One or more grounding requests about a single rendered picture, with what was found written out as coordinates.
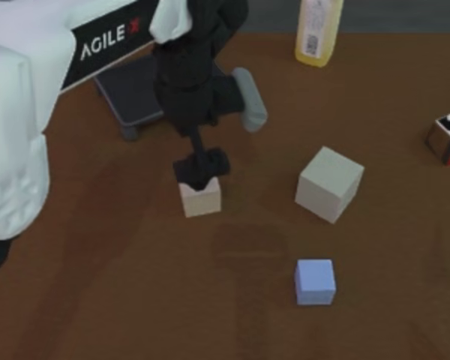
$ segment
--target logo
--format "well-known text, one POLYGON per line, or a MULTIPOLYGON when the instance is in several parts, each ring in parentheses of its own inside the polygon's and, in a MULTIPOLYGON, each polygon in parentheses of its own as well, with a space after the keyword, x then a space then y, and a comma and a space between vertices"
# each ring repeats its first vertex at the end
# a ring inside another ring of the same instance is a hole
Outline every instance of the logo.
POLYGON ((105 31, 100 36, 94 37, 89 42, 85 42, 82 47, 80 61, 101 53, 103 50, 114 47, 125 41, 129 36, 134 35, 140 31, 140 18, 132 19, 128 24, 123 23, 116 26, 114 29, 105 31))

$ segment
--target bottle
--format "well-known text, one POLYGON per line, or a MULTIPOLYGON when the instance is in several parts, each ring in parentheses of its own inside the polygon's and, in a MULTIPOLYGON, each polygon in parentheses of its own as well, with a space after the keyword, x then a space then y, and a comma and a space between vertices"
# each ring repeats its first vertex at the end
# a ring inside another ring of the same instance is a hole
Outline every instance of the bottle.
POLYGON ((332 57, 344 0, 301 0, 295 57, 322 68, 332 57))

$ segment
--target cube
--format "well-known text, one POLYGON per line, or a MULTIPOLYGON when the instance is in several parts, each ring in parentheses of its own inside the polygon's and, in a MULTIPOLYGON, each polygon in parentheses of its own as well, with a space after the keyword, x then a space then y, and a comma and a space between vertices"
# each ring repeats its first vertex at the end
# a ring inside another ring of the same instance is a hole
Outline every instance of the cube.
POLYGON ((297 304, 331 305, 337 291, 330 259, 302 259, 295 269, 297 304))
POLYGON ((295 202, 334 224, 355 197, 364 170, 324 146, 300 173, 295 202))
POLYGON ((450 166, 450 114, 432 124, 425 144, 444 165, 450 166))
POLYGON ((178 184, 186 218, 221 211, 222 194, 218 178, 212 178, 206 188, 195 191, 187 184, 178 184))

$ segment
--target light blue block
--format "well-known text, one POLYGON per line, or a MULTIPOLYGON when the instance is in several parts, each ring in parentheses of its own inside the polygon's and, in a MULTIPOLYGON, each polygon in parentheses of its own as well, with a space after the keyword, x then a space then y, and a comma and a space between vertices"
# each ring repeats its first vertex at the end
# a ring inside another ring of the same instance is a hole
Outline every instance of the light blue block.
POLYGON ((331 305, 337 291, 329 259, 302 259, 295 268, 298 305, 331 305))

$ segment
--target white block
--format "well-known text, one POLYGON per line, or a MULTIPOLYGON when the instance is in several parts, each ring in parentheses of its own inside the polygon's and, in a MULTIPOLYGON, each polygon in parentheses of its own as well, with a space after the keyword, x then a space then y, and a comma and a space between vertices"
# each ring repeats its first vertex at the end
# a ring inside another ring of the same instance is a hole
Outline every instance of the white block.
POLYGON ((324 146, 301 172, 295 202, 334 224, 356 195, 364 170, 324 146))
POLYGON ((298 305, 331 305, 337 292, 332 261, 299 260, 295 269, 298 305))
POLYGON ((186 218, 221 211, 222 194, 218 178, 212 178, 205 189, 195 191, 187 184, 178 184, 186 218))

